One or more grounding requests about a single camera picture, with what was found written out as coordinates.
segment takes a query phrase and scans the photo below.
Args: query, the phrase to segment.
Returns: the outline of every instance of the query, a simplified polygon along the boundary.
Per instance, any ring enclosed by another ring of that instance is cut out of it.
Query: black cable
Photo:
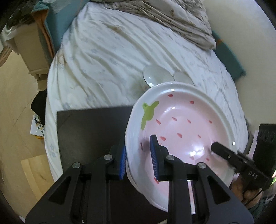
[[[259,191],[259,193],[257,193],[253,198],[251,198],[248,202],[246,202],[244,204],[244,206],[247,206],[250,202],[252,202],[256,197],[258,197],[258,195],[262,192],[262,190]]]

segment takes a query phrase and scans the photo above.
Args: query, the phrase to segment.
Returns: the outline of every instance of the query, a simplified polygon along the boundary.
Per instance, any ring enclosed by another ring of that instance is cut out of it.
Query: bed sheet
[[[63,173],[57,111],[133,105],[144,93],[142,70],[150,64],[171,74],[187,72],[220,106],[238,149],[245,149],[248,134],[236,87],[212,50],[147,18],[90,2],[65,32],[48,75],[45,148],[54,180]]]

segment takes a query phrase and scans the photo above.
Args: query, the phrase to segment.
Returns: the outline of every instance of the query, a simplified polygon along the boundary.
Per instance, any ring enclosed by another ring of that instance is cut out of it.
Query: silver screw
[[[205,169],[205,168],[206,168],[206,164],[203,163],[203,162],[200,162],[200,163],[198,164],[198,167],[199,167],[200,169]]]
[[[112,159],[112,155],[107,154],[107,155],[104,156],[104,159],[105,160],[111,160]]]
[[[72,167],[74,168],[74,169],[77,169],[77,168],[79,168],[81,166],[81,164],[79,163],[79,162],[75,162],[75,163],[73,163],[73,165],[72,165]]]
[[[167,156],[166,156],[166,159],[167,159],[167,160],[174,160],[174,156],[173,156],[173,155],[167,155]]]

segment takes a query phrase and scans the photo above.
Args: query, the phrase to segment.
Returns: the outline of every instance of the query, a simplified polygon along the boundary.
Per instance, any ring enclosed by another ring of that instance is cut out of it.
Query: crumpled blanket
[[[91,0],[109,9],[143,16],[166,27],[203,50],[216,48],[201,0]]]

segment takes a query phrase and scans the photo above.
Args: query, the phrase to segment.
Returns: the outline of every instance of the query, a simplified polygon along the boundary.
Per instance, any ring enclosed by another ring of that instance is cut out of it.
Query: wooden board
[[[47,155],[21,160],[21,165],[35,197],[39,200],[54,183]]]

